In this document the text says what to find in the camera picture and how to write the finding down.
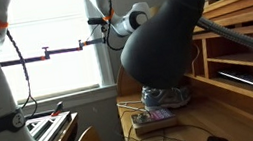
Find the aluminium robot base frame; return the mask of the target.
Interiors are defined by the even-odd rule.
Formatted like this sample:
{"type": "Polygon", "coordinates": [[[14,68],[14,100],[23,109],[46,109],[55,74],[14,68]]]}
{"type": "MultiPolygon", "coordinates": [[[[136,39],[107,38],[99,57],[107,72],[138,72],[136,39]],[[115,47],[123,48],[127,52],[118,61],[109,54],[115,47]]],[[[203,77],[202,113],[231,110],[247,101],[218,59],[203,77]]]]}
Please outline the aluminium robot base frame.
{"type": "Polygon", "coordinates": [[[78,115],[64,109],[58,102],[54,110],[35,113],[26,125],[36,141],[74,141],[77,134],[78,115]]]}

